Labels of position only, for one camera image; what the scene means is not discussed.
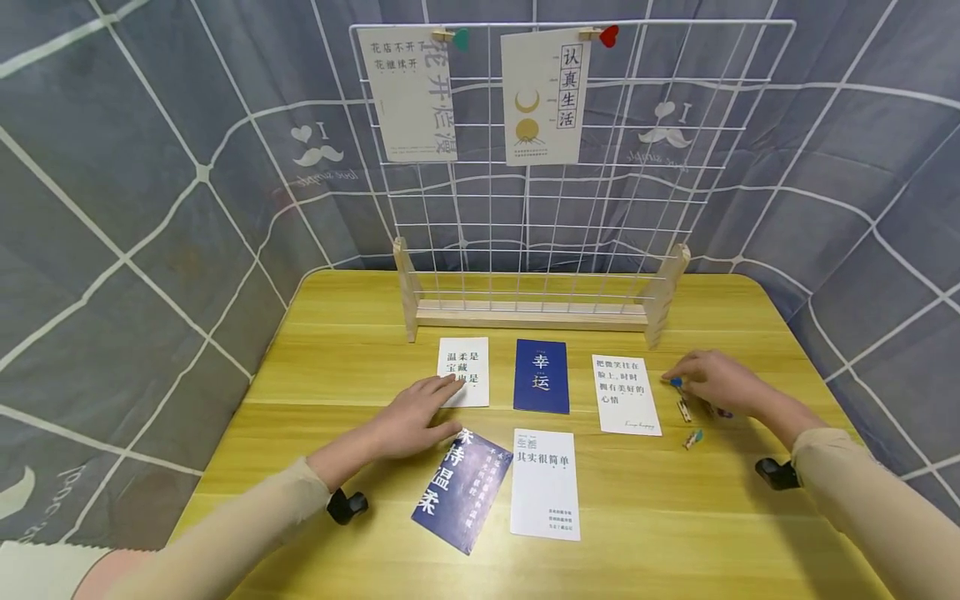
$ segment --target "card with chinese text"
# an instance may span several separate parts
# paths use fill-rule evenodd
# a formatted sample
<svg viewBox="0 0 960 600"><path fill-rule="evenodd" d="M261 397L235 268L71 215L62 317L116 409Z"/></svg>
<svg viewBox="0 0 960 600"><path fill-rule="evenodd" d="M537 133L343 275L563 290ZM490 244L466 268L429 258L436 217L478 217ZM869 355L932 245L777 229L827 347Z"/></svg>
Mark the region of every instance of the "card with chinese text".
<svg viewBox="0 0 960 600"><path fill-rule="evenodd" d="M590 42L578 29L500 37L507 164L580 160Z"/></svg>
<svg viewBox="0 0 960 600"><path fill-rule="evenodd" d="M490 406L487 338L440 338L437 375L443 377L452 372L467 384L444 404L444 408Z"/></svg>
<svg viewBox="0 0 960 600"><path fill-rule="evenodd" d="M427 485L413 520L468 555L513 460L505 448L464 429Z"/></svg>
<svg viewBox="0 0 960 600"><path fill-rule="evenodd" d="M457 159L446 44L433 27L357 32L380 135L391 162Z"/></svg>
<svg viewBox="0 0 960 600"><path fill-rule="evenodd" d="M580 541L580 501L573 434L514 430L510 533Z"/></svg>
<svg viewBox="0 0 960 600"><path fill-rule="evenodd" d="M566 344L516 340L514 408L570 414L566 381Z"/></svg>
<svg viewBox="0 0 960 600"><path fill-rule="evenodd" d="M593 355L600 430L661 436L660 419L642 358Z"/></svg>

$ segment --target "forearm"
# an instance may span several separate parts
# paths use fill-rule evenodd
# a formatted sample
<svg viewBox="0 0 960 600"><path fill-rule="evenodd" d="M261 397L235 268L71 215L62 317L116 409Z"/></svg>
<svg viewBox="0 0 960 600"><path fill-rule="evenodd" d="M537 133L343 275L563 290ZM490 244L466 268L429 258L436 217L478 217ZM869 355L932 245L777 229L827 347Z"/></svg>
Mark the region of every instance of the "forearm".
<svg viewBox="0 0 960 600"><path fill-rule="evenodd" d="M377 435L367 424L318 449L306 457L306 464L334 491L379 457Z"/></svg>
<svg viewBox="0 0 960 600"><path fill-rule="evenodd" d="M960 590L960 529L839 429L809 429L793 465L817 508L847 535L897 598Z"/></svg>
<svg viewBox="0 0 960 600"><path fill-rule="evenodd" d="M754 418L777 436L787 450L792 449L800 434L808 429L828 427L805 404L779 390L769 388L758 395L762 397L752 400L756 407Z"/></svg>
<svg viewBox="0 0 960 600"><path fill-rule="evenodd" d="M347 432L230 500L110 591L109 598L226 598L336 490L375 458L366 430Z"/></svg>

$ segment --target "gold circle graphic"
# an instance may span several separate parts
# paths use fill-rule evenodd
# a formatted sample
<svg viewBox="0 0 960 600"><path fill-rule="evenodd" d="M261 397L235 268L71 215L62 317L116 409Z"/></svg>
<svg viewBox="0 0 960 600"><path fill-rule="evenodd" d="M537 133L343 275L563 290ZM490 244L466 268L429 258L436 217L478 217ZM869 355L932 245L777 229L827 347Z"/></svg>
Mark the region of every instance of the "gold circle graphic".
<svg viewBox="0 0 960 600"><path fill-rule="evenodd" d="M521 142L532 142L540 134L540 125L533 119L520 119L516 124L516 139Z"/></svg>
<svg viewBox="0 0 960 600"><path fill-rule="evenodd" d="M539 93L539 92L537 92L537 100L535 100L534 103L533 103L532 105L530 105L529 107L525 107L524 105L522 105L522 104L520 103L520 92L517 92L517 93L516 93L516 96L514 96L514 106L515 106L516 109L519 110L520 112L523 112L523 113L533 112L534 110L537 109L537 107L538 107L539 105L540 105L540 93Z"/></svg>

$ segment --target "dark blue card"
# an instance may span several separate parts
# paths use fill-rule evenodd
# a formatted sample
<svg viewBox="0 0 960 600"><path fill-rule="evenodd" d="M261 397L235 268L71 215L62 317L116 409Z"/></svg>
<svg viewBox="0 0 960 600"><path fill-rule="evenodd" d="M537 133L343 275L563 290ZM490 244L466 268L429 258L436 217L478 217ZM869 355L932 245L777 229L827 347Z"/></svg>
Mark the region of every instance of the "dark blue card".
<svg viewBox="0 0 960 600"><path fill-rule="evenodd" d="M570 414L566 381L566 344L516 341L514 408L521 411Z"/></svg>
<svg viewBox="0 0 960 600"><path fill-rule="evenodd" d="M468 555L513 460L512 452L464 429L427 485L413 520Z"/></svg>

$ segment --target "white wire frame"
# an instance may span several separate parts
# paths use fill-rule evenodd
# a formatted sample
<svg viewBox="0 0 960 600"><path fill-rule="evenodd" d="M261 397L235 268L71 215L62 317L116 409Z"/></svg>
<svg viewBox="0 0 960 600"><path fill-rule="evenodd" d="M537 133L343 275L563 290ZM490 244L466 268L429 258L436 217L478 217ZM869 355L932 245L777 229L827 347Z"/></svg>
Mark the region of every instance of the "white wire frame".
<svg viewBox="0 0 960 600"><path fill-rule="evenodd" d="M617 110L616 114L610 125L597 125L597 124L583 124L583 129L587 132L601 132L607 130L610 132L610 139L608 141L608 148L604 153L604 160L602 162L578 162L576 163L577 167L586 167L586 168L599 168L600 177L598 179L596 192L593 196L585 195L568 195L563 194L564 183L566 182L566 171L567 165L563 165L563 174L560 179L560 189L556 195L541 195L541 194L531 194L530 192L530 168L524 169L524 185L523 185L523 194L498 194L493 191L493 167L506 165L505 160L494 160L493 159L493 132L494 130L502 130L505 126L502 122L493 122L493 102L494 94L493 89L495 87L500 87L502 85L502 78L494 76L492 72L492 52L495 51L495 48L499 44L495 44L496 39L492 34L492 30L506 30L511 33L526 33L531 31L539 31L541 29L561 29L561 28L602 28L608 25L611 25L610 22L605 21L570 21L570 22L537 22L537 21L527 21L527 22L514 22L514 23L434 23L434 24L356 24L350 26L350 45L353 51L354 62L357 69L357 76L361 83L361 90L364 96L364 106L367 110L368 118L370 119L372 133L373 133L373 143L374 148L376 149L377 158L379 161L379 166L381 170L381 177L384 181L385 191L390 205L391 214L394 217L394 226L396 228L397 235L403 235L404 231L410 231L412 228L425 229L426 231L426 248L418 248L417 246L411 246L410 252L412 254L422 254L429 252L430 254L430 264L432 266L432 271L428 270L419 270L419 273L426 276L432 276L434 287L432 289L427 289L428 285L424 285L424 289L421 292L418 292L420 298L434 298L439 300L436 302L443 310L450 310L455 308L453 306L456 304L461 310L468 310L468 301L470 301L470 308L475 309L478 298L487 299L488 310L497 310L498 307L500 310L510 310L510 308L505 308L506 302L503 302L504 299L512 296L514 298L513 310L521 310L521 305L525 310L540 310L544 312L551 311L574 311L578 309L583 310L584 306L592 306L592 312L594 313L609 313L611 312L611 303L616 302L619 304L615 312L623 313L625 310L628 310L629 306L632 306L636 300L643 300L644 297L638 296L634 290L636 287L643 281L656 279L657 276L648 275L643 272L643 267L645 265L646 259L648 256L653 256L656 259L662 258L662 255L657 255L653 252L654 242L658 239L658 236L669 236L669 243L662 250L663 254L669 252L669 249L673 247L675 243L686 243L690 234L696 228L697 223L699 222L700 216L703 213L704 206L709 202L712 197L713 191L717 187L718 181L720 181L721 173L727 168L730 162L731 156L734 154L738 148L739 142L743 136L744 131L747 130L747 126L750 122L750 119L753 117L756 107L758 106L760 100L762 99L763 93L766 91L768 83L773 79L773 74L776 72L777 67L780 64L780 60L783 57L783 54L792 39L795 29L796 22L787 19L772 19L769 18L763 19L634 19L626 21L617 21L616 24L620 26L621 30L626 30L628 28L636 27L636 37L631 45L631 53L627 62L627 71L624 73L622 78L612 78L612 77L594 77L590 76L587 79L587 99L586 103L589 107L589 98L590 98L590 89L591 84L602 84L604 87L609 87L610 84L619 84L621 86L620 97L617 101ZM423 188L423 178L422 172L420 169L421 163L417 163L415 166L417 169L417 177L420 183L421 192L419 194L411 193L395 193L391 190L390 187L390 177L387 173L387 168L391 165L400 166L396 163L391 163L386 160L386 153L383 147L382 139L379 132L379 124L375 118L375 114L371 111L371 99L372 93L370 91L370 81L366 77L364 71L363 61L360 54L360 44L357 32L361 29L380 29L380 28L421 28L421 27L432 27L436 29L448 29L448 30L459 30L459 29L468 29L471 30L486 30L485 39L487 41L487 76L486 77L476 77L476 76L457 76L451 68L450 80L451 88L456 89L456 84L461 83L470 83L470 84L482 84L486 83L487 88L487 102L488 102L488 115L486 123L456 123L455 128L459 133L460 131L469 131L477 130L479 128L487 129L487 151L488 156L487 160L457 160L453 163L447 163L447 171L449 174L449 193L427 193ZM677 53L676 60L673 64L673 73L671 77L641 77L638 76L637 70L640 65L640 59L643 56L643 45L644 39L646 38L646 33L648 29L660 28L660 27L683 27L685 28L683 43L681 44L680 51ZM699 27L722 27L722 28L737 28L738 33L736 42L733 45L733 48L730 50L729 55L727 56L726 64L724 66L723 72L719 77L682 77L679 75L681 64L684 60L684 51L687 47L687 42L690 39L690 33L694 28ZM745 40L745 32L747 28L752 28L751 31L756 30L755 35L747 36ZM769 69L763 77L752 77L748 78L747 74L750 71L751 66L754 63L757 49L760 46L760 42L764 39L764 36L771 29L780 29L785 33L782 35L782 40L780 42L779 48L777 48L777 53L775 58L770 64ZM728 70L732 66L733 58L736 55L737 51L740 49L741 42L744 44L749 44L752 42L752 47L749 51L749 56L742 62L738 64L740 66L738 75L737 74L728 74ZM602 49L594 49L593 55L596 56L598 51ZM628 117L630 117L630 102L631 96L635 86L638 85L651 85L651 84L660 84L666 86L666 92L662 94L661 101L669 101L671 96L670 93L673 90L675 84L696 84L698 86L706 86L707 88L712 87L712 95L710 97L708 107L703 112L703 119L697 125L679 125L671 124L670 129L677 130L680 132L691 132L692 139L688 144L687 152L684 155L683 162L680 163L669 163L669 164L658 164L656 165L657 169L666 170L666 172L675 172L676 180L673 185L670 185L670 192L666 197L653 197L653 195L644 194L641 196L637 195L637 192L640 188L641 182L643 181L643 174L649 164L648 161L643 161L639 163L639 172L636 173L637 164L632 162L618 162L617 155L620 150L620 141L623 138L625 132L638 131L638 130L649 130L658 128L660 126L660 121L662 116L657 114L657 121L651 127L650 125L634 125L627 123ZM750 107L747 111L746 117L742 122L735 125L728 125L728 120L730 119L733 105L737 100L737 97L742 88L749 87L752 91L756 90L756 96L753 102L750 104ZM723 116L720 119L719 124L708 124L707 120L710 116L711 109L713 108L714 101L717 99L718 92L723 89L730 92L730 98L727 100L726 106L722 108ZM700 135L704 132L709 132L712 135L709 148L706 152L706 155L699 161L690 162L691 155L694 150L697 149L696 141L700 138ZM711 161L713 159L714 151L716 145L721 135L728 133L734 135L734 140L727 150L726 156L720 161L719 164L716 164L716 161ZM614 136L616 136L615 149L613 148ZM461 152L463 148L458 144L458 150ZM487 166L487 174L489 177L487 194L458 194L456 189L456 177L454 171L454 165L485 165ZM611 184L614 179L614 172L617 169L630 169L633 173L632 175L635 178L634 190L627 198L615 198L611 196ZM680 185L681 179L686 173L691 171L695 172L695 181L692 185L689 185L685 191L685 198L675 198L678 189L683 189ZM706 173L711 173L712 180L710 181L710 186L706 190L700 190L699 185ZM605 195L601 195L602 184L606 182L608 184L607 192ZM704 198L702 200L696 200L695 195L700 194ZM440 222L432 222L430 220L430 211L427 206L427 199L432 200L440 199L447 201L449 200L452 203L454 208L454 214L456 215L455 222L451 223L448 220L442 220ZM461 213L459 208L459 202L461 199L483 199L486 198L488 201L488 220L485 223L468 223L461 219ZM406 203L411 200L419 199L420 205L423 210L423 221L414 221L414 222L403 222L398 220L395 202ZM521 219L518 223L496 223L494 221L494 210L493 202L494 199L497 200L517 200L522 201L522 210L521 210ZM552 225L549 223L534 223L531 218L530 201L531 200L555 200L556 207L553 215ZM566 225L559 222L560 209L563 201L574 202L574 203L586 203L590 202L590 214L585 225ZM605 225L604 221L606 220L608 205L611 202L620 202L626 203L626 208L622 212L622 217L616 219L614 225ZM596 213L596 208L598 203L602 203L602 212L600 221L598 225L593 225L593 217ZM664 223L664 218L667 215L668 210L672 204L676 204L680 207L680 217L677 219L675 225L669 225ZM649 227L632 227L628 225L628 221L631 215L631 212L634 211L635 206L644 206L647 208L656 206L660 210L660 216L657 219L656 226L653 228ZM684 220L689 219L689 224L683 227ZM435 244L435 228L456 228L459 243L454 247L438 247ZM464 228L486 228L487 230L487 239L476 239L476 240L467 240L464 234ZM518 228L520 235L518 236L519 247L517 249L504 249L504 248L495 248L494 240L494 228ZM543 253L543 251L532 251L531 250L531 231L538 229L549 229L550 232L550 244L549 250L547 253L546 259L546 272L545 274L540 274L543 276L543 285L542 290L536 293L536 296L540 297L541 302L539 304L521 300L529 300L534 294L528 291L521 291L520 282L523 278L523 257L526 255L526 264L527 270L529 271L530 265L530 254L531 252ZM548 284L550 282L551 275L553 276L569 276L571 273L567 272L552 272L552 267L554 266L554 253L555 248L557 248L557 232L558 231L578 231L582 230L584 232L583 244L580 245L579 250L556 250L557 255L577 255L575 261L576 272L575 277L570 277L571 283L570 290L568 293L557 293L548 291ZM590 234L596 232L596 243L589 244L588 239ZM649 235L649 242L646 245L644 250L634 249L629 244L621 243L624 233L640 232ZM607 236L606 242L601 242L601 237ZM481 245L486 246L485 249L470 249L470 245ZM601 252L603 246L609 245L612 249L608 252ZM595 247L596 251L589 251L588 247ZM459 273L460 286L459 289L446 289L442 286L441 275L449 272L441 272L438 269L437 257L443 256L445 254L453 254L456 256L456 259L460 262L460 269L458 272L453 272L454 274ZM486 271L487 275L487 289L486 290L475 290L468 289L467 279L465 277L465 272L469 271L469 257L476 254L484 254L487 257L488 269ZM494 257L499 253L509 253L516 254L518 257L518 262L516 264L515 272L504 273L502 271L494 270ZM590 257L589 263L592 265L590 272L582 273L582 269L585 265L585 258ZM612 272L612 268L617 258L628 258L632 259L636 263L636 271L630 272L627 271L624 274L618 274ZM596 265L598 260L605 259L606 267L601 270L600 273L594 273L596 271ZM595 285L589 286L591 289L586 290L582 289L578 291L578 281L581 281L580 276L592 275L591 279L600 278L599 288L596 289ZM503 277L504 275L515 276L516 277L516 288L513 291L504 291L497 290L494 286L494 276ZM617 282L618 280L626 279L629 281L629 290L628 292L623 292L622 286L614 291L607 291L608 280L612 282ZM451 302L449 300L443 300L446 297L459 298L458 302ZM563 299L564 301L552 301L553 299Z"/></svg>

